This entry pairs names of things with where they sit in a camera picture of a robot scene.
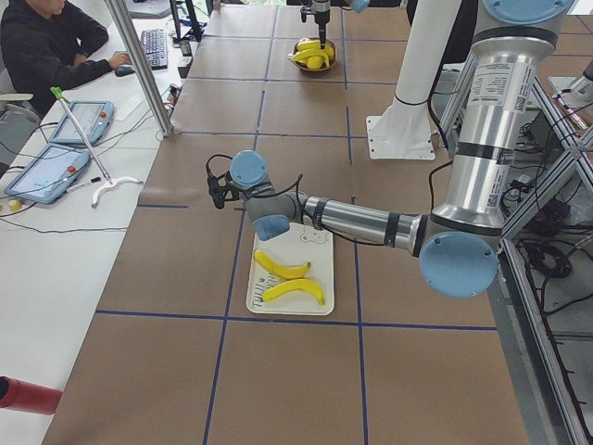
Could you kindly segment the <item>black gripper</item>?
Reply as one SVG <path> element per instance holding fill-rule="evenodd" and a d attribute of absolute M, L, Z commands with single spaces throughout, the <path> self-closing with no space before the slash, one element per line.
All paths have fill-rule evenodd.
<path fill-rule="evenodd" d="M 312 16 L 318 24 L 318 34 L 321 49 L 326 45 L 326 24 L 330 22 L 331 1 L 330 0 L 309 0 L 302 1 L 300 8 L 301 21 L 305 23 L 308 16 Z"/>

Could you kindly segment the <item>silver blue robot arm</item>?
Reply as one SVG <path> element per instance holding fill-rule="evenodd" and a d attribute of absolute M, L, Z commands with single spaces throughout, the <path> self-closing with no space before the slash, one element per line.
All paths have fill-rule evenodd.
<path fill-rule="evenodd" d="M 474 67 L 445 200 L 427 215 L 364 208 L 299 192 L 278 192 L 264 158 L 243 151 L 230 175 L 261 240 L 308 219 L 318 229 L 402 248 L 425 282 L 468 298 L 498 272 L 499 201 L 538 64 L 556 47 L 567 1 L 481 1 L 471 45 Z"/>
<path fill-rule="evenodd" d="M 345 3 L 353 11 L 361 13 L 370 3 L 369 0 L 346 0 Z M 318 26 L 318 35 L 321 49 L 324 49 L 327 42 L 326 26 L 331 18 L 331 0 L 311 0 L 303 4 L 299 10 L 301 21 L 307 22 L 308 16 L 312 16 Z"/>

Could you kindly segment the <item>person's hand on desk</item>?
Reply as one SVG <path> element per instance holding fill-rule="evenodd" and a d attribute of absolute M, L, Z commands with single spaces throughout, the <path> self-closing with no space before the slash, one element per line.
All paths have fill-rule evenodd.
<path fill-rule="evenodd" d="M 130 56 L 125 52 L 116 52 L 107 60 L 107 62 L 112 70 L 116 70 L 122 65 L 130 65 L 132 63 Z"/>

